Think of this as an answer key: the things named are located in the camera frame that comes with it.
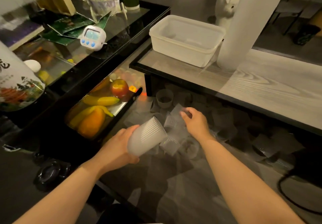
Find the black cable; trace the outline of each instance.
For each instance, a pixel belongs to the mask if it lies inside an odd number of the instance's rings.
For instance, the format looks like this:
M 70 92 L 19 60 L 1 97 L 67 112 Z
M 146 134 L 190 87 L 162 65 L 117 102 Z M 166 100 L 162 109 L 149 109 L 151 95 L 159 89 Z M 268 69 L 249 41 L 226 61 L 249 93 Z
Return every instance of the black cable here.
M 286 196 L 286 194 L 283 192 L 281 184 L 282 182 L 284 182 L 286 179 L 290 178 L 291 176 L 294 176 L 291 172 L 285 174 L 277 183 L 277 189 L 280 191 L 280 193 L 288 200 L 290 201 L 292 204 L 294 204 L 295 206 L 299 207 L 302 210 L 305 210 L 307 212 L 310 212 L 312 214 L 316 214 L 316 215 L 322 215 L 322 212 L 319 211 L 315 211 L 315 210 L 310 210 L 308 208 L 305 208 L 303 206 L 300 206 L 299 204 L 295 203 L 293 200 L 291 200 L 289 197 Z

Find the yellow banana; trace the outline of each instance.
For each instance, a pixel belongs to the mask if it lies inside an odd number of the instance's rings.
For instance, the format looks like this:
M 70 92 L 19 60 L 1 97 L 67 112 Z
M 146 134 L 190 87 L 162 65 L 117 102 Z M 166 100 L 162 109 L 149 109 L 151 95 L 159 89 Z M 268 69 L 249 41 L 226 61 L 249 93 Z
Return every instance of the yellow banana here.
M 88 116 L 91 112 L 93 112 L 93 110 L 95 109 L 95 107 L 89 107 L 84 109 L 82 112 L 80 112 L 78 115 L 76 115 L 69 123 L 68 125 L 73 128 L 76 129 L 79 124 L 82 122 L 82 120 Z
M 117 104 L 120 100 L 116 97 L 94 97 L 88 95 L 83 102 L 87 105 L 95 106 L 95 105 L 100 105 L 100 106 L 110 106 Z
M 106 108 L 106 107 L 104 107 L 104 106 L 96 106 L 96 107 L 100 107 L 103 111 L 104 111 L 104 113 L 105 114 L 107 114 L 108 116 L 110 116 L 110 117 L 114 117 L 114 115 Z

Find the rabbit statue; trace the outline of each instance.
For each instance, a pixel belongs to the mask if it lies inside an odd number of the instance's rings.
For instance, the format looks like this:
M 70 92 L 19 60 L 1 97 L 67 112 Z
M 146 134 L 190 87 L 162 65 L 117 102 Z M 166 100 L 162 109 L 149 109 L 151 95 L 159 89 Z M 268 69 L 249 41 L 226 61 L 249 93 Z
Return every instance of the rabbit statue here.
M 238 7 L 239 0 L 217 0 L 215 6 L 216 25 L 228 30 Z

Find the person's right hand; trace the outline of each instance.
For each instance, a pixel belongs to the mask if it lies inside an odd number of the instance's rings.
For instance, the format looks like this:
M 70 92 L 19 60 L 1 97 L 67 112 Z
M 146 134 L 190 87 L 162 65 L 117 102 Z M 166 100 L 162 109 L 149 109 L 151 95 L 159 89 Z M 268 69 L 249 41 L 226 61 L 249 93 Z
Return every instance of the person's right hand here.
M 192 114 L 192 118 L 189 118 L 185 112 L 180 112 L 183 120 L 187 125 L 188 132 L 197 140 L 199 143 L 214 139 L 209 132 L 209 127 L 206 117 L 194 108 L 186 108 Z

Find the red apple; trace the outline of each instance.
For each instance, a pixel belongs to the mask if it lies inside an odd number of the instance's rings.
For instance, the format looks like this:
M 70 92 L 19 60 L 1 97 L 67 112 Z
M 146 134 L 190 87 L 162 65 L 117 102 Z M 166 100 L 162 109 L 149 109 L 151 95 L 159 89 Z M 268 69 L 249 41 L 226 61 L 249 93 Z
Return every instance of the red apple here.
M 111 85 L 112 94 L 117 98 L 122 98 L 128 93 L 128 84 L 125 80 L 116 79 Z

